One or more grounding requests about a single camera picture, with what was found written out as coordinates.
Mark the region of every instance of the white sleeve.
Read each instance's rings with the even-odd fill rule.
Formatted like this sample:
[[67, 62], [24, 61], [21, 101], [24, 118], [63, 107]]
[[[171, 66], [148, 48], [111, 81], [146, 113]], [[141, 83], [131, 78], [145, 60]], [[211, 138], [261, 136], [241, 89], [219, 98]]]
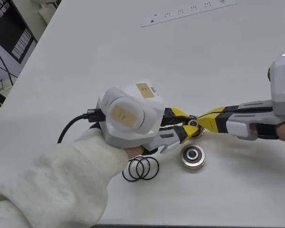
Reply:
[[0, 228], [91, 227], [105, 210], [109, 181], [127, 162], [124, 150], [107, 145], [98, 129], [58, 144], [0, 183]]

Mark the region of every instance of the power strip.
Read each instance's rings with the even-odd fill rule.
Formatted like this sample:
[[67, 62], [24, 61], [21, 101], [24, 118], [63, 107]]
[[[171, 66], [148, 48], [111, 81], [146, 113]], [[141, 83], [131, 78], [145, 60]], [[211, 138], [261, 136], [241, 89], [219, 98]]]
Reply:
[[176, 7], [172, 10], [165, 10], [148, 15], [142, 20], [142, 27], [155, 25], [169, 20], [187, 17], [190, 15], [235, 5], [236, 0], [199, 0], [189, 6]]

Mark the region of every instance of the metal bearing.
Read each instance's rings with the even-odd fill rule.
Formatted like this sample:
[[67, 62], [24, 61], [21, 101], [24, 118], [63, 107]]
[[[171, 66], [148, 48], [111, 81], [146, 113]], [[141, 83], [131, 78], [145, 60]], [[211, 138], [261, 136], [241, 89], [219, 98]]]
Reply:
[[190, 170], [200, 169], [206, 161], [206, 155], [204, 150], [194, 144], [185, 146], [180, 153], [180, 159], [184, 163], [184, 166]]
[[198, 124], [198, 122], [197, 122], [198, 118], [196, 116], [194, 116], [194, 115], [189, 115], [189, 116], [191, 119], [189, 120], [188, 125], [196, 126], [199, 128], [199, 130], [194, 135], [192, 135], [191, 138], [199, 139], [200, 137], [203, 136], [203, 134], [205, 133], [206, 130], [204, 127], [202, 127]]

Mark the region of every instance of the table surface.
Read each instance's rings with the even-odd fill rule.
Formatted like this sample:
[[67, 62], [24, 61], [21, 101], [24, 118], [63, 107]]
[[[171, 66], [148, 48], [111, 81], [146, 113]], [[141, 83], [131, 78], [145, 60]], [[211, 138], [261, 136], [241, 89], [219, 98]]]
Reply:
[[[149, 78], [189, 114], [270, 99], [268, 67], [285, 52], [285, 1], [247, 0], [141, 28], [144, 16], [190, 0], [64, 0], [0, 110], [0, 178], [56, 143], [111, 86]], [[89, 124], [75, 124], [76, 139]], [[285, 227], [285, 143], [206, 133], [207, 164], [157, 155], [159, 175], [110, 183], [102, 224]]]

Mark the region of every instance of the beige label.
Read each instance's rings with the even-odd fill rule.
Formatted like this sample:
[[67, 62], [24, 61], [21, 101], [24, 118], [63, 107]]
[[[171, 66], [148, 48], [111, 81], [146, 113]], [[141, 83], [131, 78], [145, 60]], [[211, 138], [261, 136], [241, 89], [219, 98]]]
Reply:
[[128, 128], [132, 128], [137, 120], [135, 115], [118, 105], [113, 108], [110, 116]]
[[147, 83], [139, 83], [139, 84], [136, 84], [136, 86], [144, 98], [154, 97], [154, 94], [151, 91], [151, 89], [148, 87]]

